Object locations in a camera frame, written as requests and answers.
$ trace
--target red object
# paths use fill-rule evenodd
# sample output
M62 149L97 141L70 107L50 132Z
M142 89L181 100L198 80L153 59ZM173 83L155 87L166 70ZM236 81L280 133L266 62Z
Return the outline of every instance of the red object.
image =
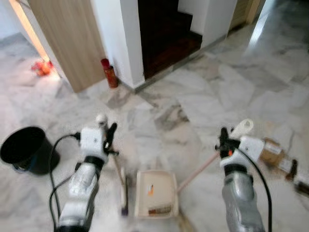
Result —
M114 68L110 65L108 59L102 59L101 64L103 66L103 70L105 72L105 76L107 78L107 82L110 88L118 87L118 80L115 76Z
M45 76L50 73L52 67L53 64L51 63L51 61L45 62L43 60L35 62L34 65L31 66L31 70L35 71L38 76Z

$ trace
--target dustpan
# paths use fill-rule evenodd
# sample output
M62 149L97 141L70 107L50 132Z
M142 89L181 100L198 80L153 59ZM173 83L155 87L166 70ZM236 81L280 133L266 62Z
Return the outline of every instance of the dustpan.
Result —
M253 129L253 121L245 119L231 133L231 138L248 134ZM216 152L208 160L185 179L177 188L175 174L166 171L148 170L137 173L137 192L135 216L138 218L171 218L179 213L178 194L220 153Z
M138 171L135 216L138 218L171 218L178 215L175 174L159 171Z

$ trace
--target marble floor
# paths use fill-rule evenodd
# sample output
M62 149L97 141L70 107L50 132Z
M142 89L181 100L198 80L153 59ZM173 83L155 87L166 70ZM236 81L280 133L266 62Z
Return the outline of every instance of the marble floor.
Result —
M96 126L96 115L105 113L110 123L118 123L114 146L130 177L129 217L119 214L120 183L111 160L99 180L92 232L228 231L219 160L180 194L184 216L166 220L133 217L136 172L171 170L180 183L212 155L221 126L232 127L247 117L255 122L253 136L277 140L308 170L308 9L307 1L279 0L256 24L138 94L124 86L109 90L106 81L74 94L61 80L38 78L29 70L39 56L27 41L0 42L0 140L20 127L39 125L54 142L65 133ZM72 139L61 142L58 151L56 183L83 159ZM273 231L308 231L309 199L296 194L283 176L259 165L272 194ZM258 177L254 188L267 227L267 198ZM1 231L52 231L50 191L47 176L18 174L1 163ZM63 203L66 187L59 196ZM190 229L183 227L186 220Z

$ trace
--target sticker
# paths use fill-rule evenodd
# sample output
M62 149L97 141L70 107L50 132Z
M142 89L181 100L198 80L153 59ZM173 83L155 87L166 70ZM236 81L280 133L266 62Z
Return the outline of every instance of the sticker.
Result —
M267 150L267 151L270 151L271 153L274 153L276 155L279 155L282 151L281 147L273 145L271 143L266 143L264 149Z
M147 188L147 195L151 197L153 196L153 194L154 194L154 185L150 185Z
M292 167L292 161L288 160L288 159L283 159L280 163L279 163L279 168L283 171L285 171L286 173L289 173Z

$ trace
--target wooden stick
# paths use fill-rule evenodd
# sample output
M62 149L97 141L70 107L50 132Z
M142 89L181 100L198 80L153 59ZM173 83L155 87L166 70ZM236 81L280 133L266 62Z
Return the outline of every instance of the wooden stick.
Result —
M177 194L186 187L198 174L200 174L205 168L207 168L216 158L220 155L219 152L214 153L209 159L195 172L193 172L187 179L185 179L177 189Z
M112 156L112 157L114 158L114 163L115 163L115 166L116 166L116 170L117 170L118 176L119 176L120 181L121 181L121 185L124 186L125 182L124 182L124 180L122 179L122 176L121 176L120 165L118 163L117 157L116 156Z

